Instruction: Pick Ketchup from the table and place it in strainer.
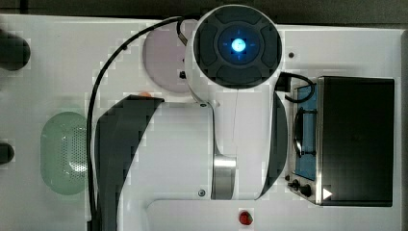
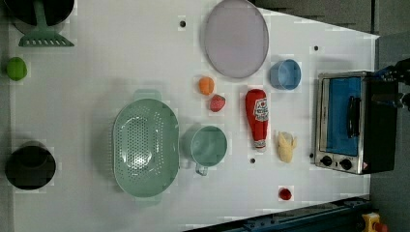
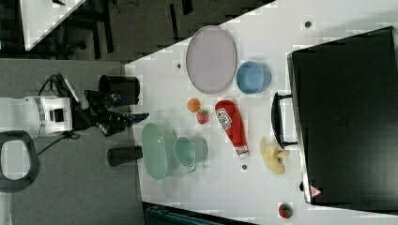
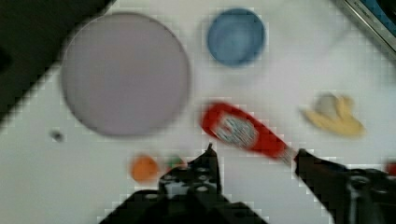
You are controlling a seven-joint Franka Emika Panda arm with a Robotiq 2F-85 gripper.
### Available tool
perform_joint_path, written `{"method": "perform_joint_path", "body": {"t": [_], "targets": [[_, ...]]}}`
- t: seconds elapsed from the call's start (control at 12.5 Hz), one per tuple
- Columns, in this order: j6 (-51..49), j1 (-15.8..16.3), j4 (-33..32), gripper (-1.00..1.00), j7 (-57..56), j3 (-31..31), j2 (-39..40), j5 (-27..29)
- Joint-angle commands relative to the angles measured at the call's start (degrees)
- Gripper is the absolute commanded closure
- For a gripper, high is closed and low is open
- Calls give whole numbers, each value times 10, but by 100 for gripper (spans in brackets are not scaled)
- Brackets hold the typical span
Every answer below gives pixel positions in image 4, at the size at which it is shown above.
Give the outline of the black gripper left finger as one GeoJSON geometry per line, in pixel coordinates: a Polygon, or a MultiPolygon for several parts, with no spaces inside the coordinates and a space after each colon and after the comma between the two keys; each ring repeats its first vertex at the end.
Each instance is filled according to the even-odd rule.
{"type": "Polygon", "coordinates": [[[219,161],[213,144],[206,151],[184,166],[172,168],[159,179],[159,192],[169,200],[184,196],[189,188],[200,188],[208,185],[216,193],[222,192],[219,173],[219,161]]]}

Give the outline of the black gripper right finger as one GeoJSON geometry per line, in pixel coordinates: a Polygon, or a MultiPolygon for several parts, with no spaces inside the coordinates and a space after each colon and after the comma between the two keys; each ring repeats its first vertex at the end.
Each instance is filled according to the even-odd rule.
{"type": "Polygon", "coordinates": [[[376,169],[348,169],[300,149],[295,174],[331,214],[334,224],[395,224],[395,177],[376,169]]]}

